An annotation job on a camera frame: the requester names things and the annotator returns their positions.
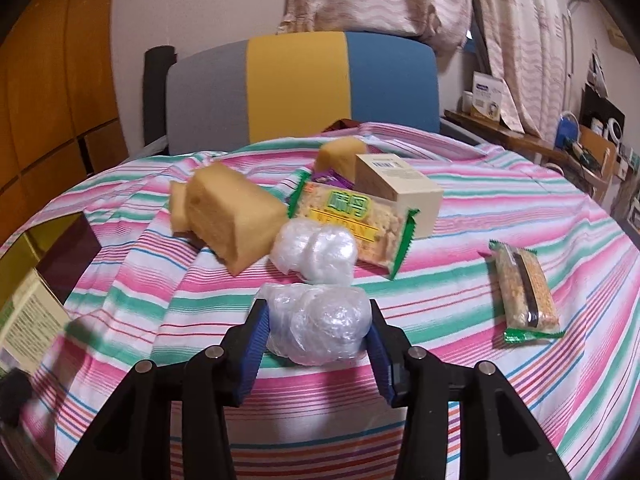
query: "white cup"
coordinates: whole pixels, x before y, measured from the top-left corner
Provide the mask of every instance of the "white cup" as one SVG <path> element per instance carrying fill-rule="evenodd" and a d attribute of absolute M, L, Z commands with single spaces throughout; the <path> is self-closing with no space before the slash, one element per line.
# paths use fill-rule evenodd
<path fill-rule="evenodd" d="M 462 92 L 462 111 L 465 114 L 471 113 L 471 103 L 474 101 L 474 95 L 472 92 Z"/>

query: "pink striped fabric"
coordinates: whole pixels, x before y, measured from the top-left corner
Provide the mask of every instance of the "pink striped fabric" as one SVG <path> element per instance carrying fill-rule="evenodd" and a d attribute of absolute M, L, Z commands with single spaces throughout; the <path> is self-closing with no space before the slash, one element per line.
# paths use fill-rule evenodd
<path fill-rule="evenodd" d="M 414 241 L 396 279 L 359 266 L 355 284 L 413 344 L 447 362 L 495 362 L 572 478 L 606 478 L 640 424 L 638 250 L 564 178 L 500 147 L 473 148 L 391 124 L 363 124 L 347 133 L 373 152 L 404 156 L 445 189 L 433 236 Z M 165 365 L 190 358 L 243 322 L 263 283 L 296 281 L 266 258 L 233 278 L 210 250 L 172 236 L 169 182 L 187 180 L 216 158 L 286 200 L 318 147 L 342 134 L 131 162 L 76 186 L 28 222 L 83 210 L 102 244 L 65 303 L 72 323 L 33 377 L 37 398 L 22 416 L 32 456 L 59 471 L 137 361 Z M 534 346 L 502 342 L 504 313 L 487 259 L 491 238 L 537 249 L 564 338 Z M 451 403 L 449 411 L 452 479 L 460 410 Z M 392 478 L 404 421 L 403 411 L 388 408 L 378 395 L 366 359 L 304 368 L 270 354 L 244 406 L 225 415 L 242 479 Z M 182 477 L 180 416 L 175 403 L 176 479 Z"/>

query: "sponge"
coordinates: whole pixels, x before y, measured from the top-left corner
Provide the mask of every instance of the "sponge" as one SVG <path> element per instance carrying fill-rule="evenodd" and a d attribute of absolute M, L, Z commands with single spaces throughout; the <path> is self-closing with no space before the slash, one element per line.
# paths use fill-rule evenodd
<path fill-rule="evenodd" d="M 334 170 L 344 178 L 356 180 L 356 155 L 367 153 L 367 145 L 355 137 L 331 140 L 320 147 L 314 171 Z"/>
<path fill-rule="evenodd" d="M 171 231 L 185 233 L 190 231 L 186 211 L 187 185 L 181 182 L 169 183 L 169 213 Z"/>
<path fill-rule="evenodd" d="M 221 162 L 194 172 L 186 212 L 191 230 L 233 276 L 269 254 L 288 220 L 284 203 Z"/>

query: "cardboard box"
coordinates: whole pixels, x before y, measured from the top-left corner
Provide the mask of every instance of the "cardboard box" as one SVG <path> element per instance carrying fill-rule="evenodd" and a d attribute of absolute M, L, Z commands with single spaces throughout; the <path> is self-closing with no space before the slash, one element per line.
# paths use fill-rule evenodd
<path fill-rule="evenodd" d="M 419 209 L 414 238 L 427 238 L 438 219 L 444 190 L 397 155 L 370 153 L 356 156 L 354 190 Z"/>
<path fill-rule="evenodd" d="M 487 74 L 474 72 L 471 116 L 492 121 L 500 120 L 500 105 L 504 82 Z"/>
<path fill-rule="evenodd" d="M 38 271 L 31 269 L 0 310 L 0 378 L 14 368 L 33 374 L 69 320 Z"/>
<path fill-rule="evenodd" d="M 62 305 L 100 251 L 84 214 L 34 226 L 0 258 L 0 376 L 33 373 L 68 322 Z"/>

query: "green snack wrapper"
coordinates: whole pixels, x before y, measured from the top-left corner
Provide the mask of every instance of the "green snack wrapper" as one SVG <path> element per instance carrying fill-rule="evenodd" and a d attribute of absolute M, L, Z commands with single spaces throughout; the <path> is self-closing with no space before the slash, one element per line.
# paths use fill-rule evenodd
<path fill-rule="evenodd" d="M 507 320 L 504 341 L 521 343 L 562 337 L 558 311 L 536 251 L 497 240 L 489 241 L 489 249 L 495 257 Z"/>
<path fill-rule="evenodd" d="M 289 218 L 311 218 L 347 228 L 356 238 L 358 259 L 388 269 L 394 279 L 414 237 L 415 215 L 391 200 L 320 184 L 303 177 L 290 197 Z"/>

